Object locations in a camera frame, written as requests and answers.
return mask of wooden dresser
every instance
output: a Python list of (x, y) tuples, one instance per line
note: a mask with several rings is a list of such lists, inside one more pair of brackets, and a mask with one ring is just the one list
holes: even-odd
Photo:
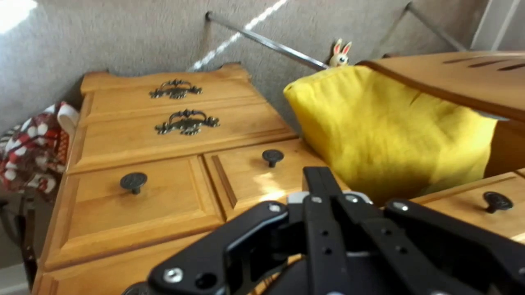
[[(324, 166), (237, 64), (198, 74), (86, 74), (80, 92), (32, 294), (122, 294), (250, 205), (299, 192), (301, 168)], [(168, 118), (175, 128), (162, 135), (155, 127)], [(275, 168), (260, 156), (268, 150), (283, 154)]]

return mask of yellow cloth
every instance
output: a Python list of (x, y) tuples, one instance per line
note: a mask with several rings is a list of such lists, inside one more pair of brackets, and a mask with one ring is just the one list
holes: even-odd
[(367, 68), (316, 73), (283, 97), (303, 140), (377, 205), (483, 177), (495, 120)]

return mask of black knob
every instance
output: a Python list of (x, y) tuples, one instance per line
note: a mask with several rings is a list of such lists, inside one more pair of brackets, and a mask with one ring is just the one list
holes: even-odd
[(140, 187), (145, 182), (147, 182), (147, 176), (145, 174), (132, 172), (132, 174), (127, 174), (127, 176), (121, 177), (119, 187), (124, 189), (124, 191), (129, 191), (132, 195), (137, 195), (137, 194), (140, 194)]
[(488, 213), (493, 213), (496, 210), (508, 210), (513, 207), (511, 200), (498, 192), (485, 192), (482, 194), (482, 199), (488, 204)]
[(265, 150), (262, 153), (262, 159), (267, 163), (267, 168), (275, 168), (278, 161), (281, 161), (283, 154), (278, 150)]

